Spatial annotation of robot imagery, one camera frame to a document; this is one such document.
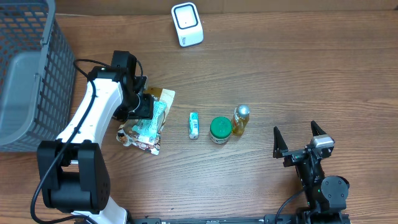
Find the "yellow juice bottle silver cap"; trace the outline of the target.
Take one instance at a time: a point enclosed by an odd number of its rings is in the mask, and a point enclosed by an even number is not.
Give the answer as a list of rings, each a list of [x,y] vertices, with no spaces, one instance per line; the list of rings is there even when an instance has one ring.
[[[232,133],[241,136],[249,121],[250,109],[247,105],[238,105],[234,109],[234,115],[231,119]]]

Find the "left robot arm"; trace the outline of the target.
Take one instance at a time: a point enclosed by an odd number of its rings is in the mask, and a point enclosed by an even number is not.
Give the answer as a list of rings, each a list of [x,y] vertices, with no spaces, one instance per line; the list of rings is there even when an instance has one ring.
[[[101,145],[111,119],[152,119],[154,98],[145,93],[147,77],[136,75],[142,65],[128,51],[116,50],[110,64],[96,62],[85,96],[67,127],[37,148],[40,182],[30,204],[37,223],[39,195],[46,207],[65,213],[54,223],[133,223],[128,210],[110,196],[111,183]]]

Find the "teal white snack packet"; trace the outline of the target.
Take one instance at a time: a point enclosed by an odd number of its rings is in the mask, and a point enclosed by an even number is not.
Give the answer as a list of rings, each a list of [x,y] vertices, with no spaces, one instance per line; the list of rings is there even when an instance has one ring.
[[[132,130],[137,133],[137,139],[146,144],[154,144],[159,131],[159,126],[164,119],[164,112],[167,104],[162,101],[154,102],[153,118],[140,119],[133,127]]]

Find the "green lid white jar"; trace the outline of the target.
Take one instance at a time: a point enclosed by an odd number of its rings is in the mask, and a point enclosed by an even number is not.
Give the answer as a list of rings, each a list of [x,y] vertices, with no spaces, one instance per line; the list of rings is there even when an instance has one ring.
[[[227,117],[219,116],[210,124],[210,139],[216,144],[226,143],[232,133],[232,124]]]

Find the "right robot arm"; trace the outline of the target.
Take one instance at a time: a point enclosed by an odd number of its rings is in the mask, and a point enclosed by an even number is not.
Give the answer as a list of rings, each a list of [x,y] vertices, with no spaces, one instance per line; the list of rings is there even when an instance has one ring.
[[[293,196],[289,197],[275,215],[266,215],[265,221],[271,223],[334,223],[349,224],[346,199],[349,193],[349,182],[342,176],[326,176],[321,161],[331,156],[335,140],[315,122],[311,122],[312,139],[303,149],[290,151],[278,129],[274,127],[273,157],[283,158],[284,167],[295,167],[302,184]],[[305,194],[307,206],[296,209],[292,215],[282,215],[285,206],[300,194]]]

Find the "teal white tissue pack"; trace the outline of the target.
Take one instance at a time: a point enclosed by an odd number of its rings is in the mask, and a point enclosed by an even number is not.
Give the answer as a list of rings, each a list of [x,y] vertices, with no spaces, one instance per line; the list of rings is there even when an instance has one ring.
[[[188,118],[189,124],[189,138],[197,139],[199,136],[199,122],[198,122],[198,113],[191,112]]]

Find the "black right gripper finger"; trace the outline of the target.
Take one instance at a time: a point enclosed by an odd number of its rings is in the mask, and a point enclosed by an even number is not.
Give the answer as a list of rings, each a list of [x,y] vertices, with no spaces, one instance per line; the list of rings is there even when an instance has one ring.
[[[320,136],[320,135],[326,134],[326,132],[324,130],[322,130],[322,128],[319,127],[319,125],[315,121],[311,121],[310,124],[311,124],[313,136]]]
[[[273,158],[282,158],[284,157],[284,154],[289,151],[289,149],[277,126],[274,127],[273,132],[274,132]]]

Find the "brown white snack packet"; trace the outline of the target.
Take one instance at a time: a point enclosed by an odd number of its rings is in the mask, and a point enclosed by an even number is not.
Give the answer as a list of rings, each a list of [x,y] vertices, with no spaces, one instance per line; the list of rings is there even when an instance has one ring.
[[[174,102],[175,91],[165,88],[149,87],[144,91],[144,93],[151,94],[154,97],[154,102],[162,101],[167,104],[167,108],[164,112],[164,119],[162,124],[159,126],[159,131],[154,144],[146,144],[144,142],[138,141],[137,133],[132,130],[132,127],[139,121],[138,119],[129,119],[124,124],[120,125],[116,139],[123,146],[134,146],[157,156],[160,152],[161,134],[166,123],[167,115],[169,114],[172,103]]]

